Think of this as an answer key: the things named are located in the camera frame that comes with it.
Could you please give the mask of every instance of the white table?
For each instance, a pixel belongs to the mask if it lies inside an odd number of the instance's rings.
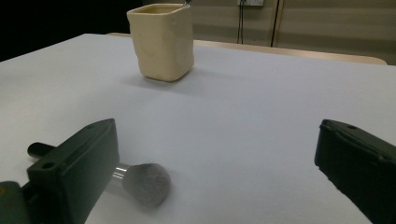
[[[194,55],[177,83],[143,78],[119,36],[0,63],[0,180],[28,181],[33,142],[58,146],[114,118],[121,161],[163,165],[172,192],[147,211],[110,185],[87,223],[369,223],[315,166],[318,126],[335,119],[395,145],[396,67],[203,46]]]

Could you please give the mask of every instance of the gray brush head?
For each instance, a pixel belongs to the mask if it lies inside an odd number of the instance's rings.
[[[144,206],[155,207],[168,195],[171,178],[161,165],[146,163],[129,167],[122,186]]]

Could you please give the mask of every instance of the white electrical box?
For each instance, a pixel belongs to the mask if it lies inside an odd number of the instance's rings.
[[[242,0],[245,1],[244,6],[246,7],[262,7],[264,5],[264,0]],[[236,0],[238,6],[241,5],[241,0]]]

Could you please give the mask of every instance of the ceramic container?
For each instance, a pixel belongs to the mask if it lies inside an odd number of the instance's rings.
[[[143,76],[175,81],[194,64],[191,8],[153,4],[127,12]]]

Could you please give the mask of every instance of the dark background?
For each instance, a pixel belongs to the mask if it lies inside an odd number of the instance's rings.
[[[142,0],[8,0],[0,6],[0,62],[82,34],[129,33]]]

